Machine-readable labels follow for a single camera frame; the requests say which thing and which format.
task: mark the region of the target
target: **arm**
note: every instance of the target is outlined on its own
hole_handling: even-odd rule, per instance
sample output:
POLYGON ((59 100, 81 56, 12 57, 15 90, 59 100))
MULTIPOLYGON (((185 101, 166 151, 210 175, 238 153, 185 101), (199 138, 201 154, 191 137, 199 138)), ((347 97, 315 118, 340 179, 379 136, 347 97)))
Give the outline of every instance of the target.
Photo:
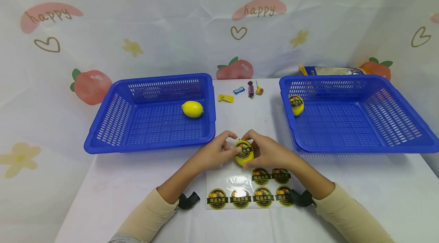
POLYGON ((269 138, 249 130, 244 140, 253 139, 260 156, 247 162, 244 168, 285 168, 297 177, 313 196, 316 211, 350 243, 394 243, 385 229, 355 199, 339 185, 331 182, 306 161, 269 138))
POLYGON ((175 214, 178 199, 189 183, 203 171, 216 167, 240 153, 231 148, 227 138, 236 134, 224 131, 202 147, 173 176, 138 205, 127 217, 109 243, 148 243, 175 214))

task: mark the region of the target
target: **yellow flower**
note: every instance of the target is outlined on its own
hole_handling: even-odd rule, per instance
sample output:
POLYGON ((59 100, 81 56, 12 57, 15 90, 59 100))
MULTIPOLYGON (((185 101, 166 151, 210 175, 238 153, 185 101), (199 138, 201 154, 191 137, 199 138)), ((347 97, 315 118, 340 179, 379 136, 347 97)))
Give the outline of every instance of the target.
POLYGON ((291 44, 294 44, 293 49, 295 49, 299 44, 303 44, 306 41, 306 37, 308 36, 308 31, 300 30, 297 33, 297 37, 290 40, 291 44))
POLYGON ((5 178, 16 176, 23 167, 30 170, 37 168, 37 163, 32 160, 40 154, 40 147, 29 147, 27 143, 17 143, 12 147, 12 153, 0 154, 0 164, 11 165, 5 173, 5 178))
POLYGON ((126 46, 122 46, 125 52, 131 52, 134 58, 137 57, 137 54, 143 54, 142 49, 140 49, 140 45, 137 42, 131 42, 128 38, 123 40, 126 46))

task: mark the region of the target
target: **hand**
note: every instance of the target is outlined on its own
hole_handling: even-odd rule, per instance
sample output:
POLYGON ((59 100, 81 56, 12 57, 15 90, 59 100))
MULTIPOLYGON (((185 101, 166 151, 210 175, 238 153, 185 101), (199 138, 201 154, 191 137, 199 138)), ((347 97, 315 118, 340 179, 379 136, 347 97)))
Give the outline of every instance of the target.
POLYGON ((199 149, 193 157, 188 160, 194 168, 200 172, 217 167, 227 160, 233 158, 241 152, 241 148, 232 148, 227 142, 227 138, 237 139, 236 134, 231 131, 223 131, 215 137, 209 144, 199 149))
POLYGON ((289 151, 274 139, 263 136, 254 130, 246 132, 242 139, 253 139, 253 150, 260 150, 261 153, 260 156, 245 163, 244 168, 246 169, 257 167, 288 169, 291 162, 297 157, 292 151, 289 151))

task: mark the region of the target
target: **blue plastic basket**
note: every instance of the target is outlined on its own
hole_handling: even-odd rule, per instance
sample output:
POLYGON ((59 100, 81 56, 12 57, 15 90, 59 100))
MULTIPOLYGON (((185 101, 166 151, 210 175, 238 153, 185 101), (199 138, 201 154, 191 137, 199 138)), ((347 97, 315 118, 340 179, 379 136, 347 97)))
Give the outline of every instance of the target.
POLYGON ((295 148, 309 153, 436 153, 439 139, 385 78, 377 75, 280 79, 295 148), (293 115, 288 97, 304 111, 293 115))
POLYGON ((215 136, 215 100, 208 74, 125 79, 105 96, 84 143, 90 154, 194 147, 215 136), (181 105, 198 101, 199 118, 181 105))

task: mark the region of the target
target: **heart outline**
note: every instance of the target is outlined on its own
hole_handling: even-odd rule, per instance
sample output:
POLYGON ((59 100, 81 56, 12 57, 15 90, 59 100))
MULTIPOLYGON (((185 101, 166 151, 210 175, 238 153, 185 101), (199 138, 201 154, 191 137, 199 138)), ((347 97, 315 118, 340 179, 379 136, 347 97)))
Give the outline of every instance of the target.
POLYGON ((241 39, 247 34, 247 28, 246 28, 246 27, 241 27, 241 28, 238 30, 237 27, 232 26, 232 27, 230 28, 230 33, 231 33, 231 35, 232 35, 232 37, 233 37, 234 39, 236 39, 236 40, 241 40, 241 39), (238 34, 242 29, 244 29, 245 32, 244 32, 244 34, 243 34, 240 38, 236 38, 235 35, 233 34, 233 29, 235 29, 236 34, 238 34))
POLYGON ((40 48, 40 49, 42 49, 42 50, 45 50, 46 52, 50 52, 50 53, 59 53, 59 52, 61 52, 61 46, 60 46, 60 43, 59 43, 58 39, 54 38, 53 36, 48 37, 47 40, 46 40, 46 42, 44 42, 43 40, 34 39, 34 43, 35 43, 35 45, 37 45, 38 48, 40 48), (41 43, 43 43, 43 44, 49 46, 49 45, 50 45, 50 39, 55 39, 55 41, 56 41, 56 43, 57 43, 57 46, 58 46, 58 49, 57 49, 56 51, 54 51, 54 50, 48 50, 48 49, 46 49, 46 48, 41 47, 41 46, 38 44, 38 42, 41 42, 41 43))
POLYGON ((422 27, 420 27, 420 28, 416 31, 416 33, 414 33, 414 35, 413 35, 413 37, 412 37, 411 44, 410 44, 413 48, 417 48, 417 47, 419 47, 419 46, 422 46, 422 45, 424 45, 425 43, 427 43, 428 41, 430 41, 430 39, 431 39, 431 35, 424 35, 425 30, 427 30, 427 28, 426 28, 425 26, 422 26, 422 27), (420 30, 422 30, 422 33, 419 35, 419 39, 422 39, 422 38, 425 38, 425 37, 427 37, 428 39, 427 39, 424 43, 421 43, 421 44, 419 44, 419 45, 414 45, 414 44, 413 44, 413 41, 414 41, 414 39, 417 37, 418 32, 419 32, 420 30))

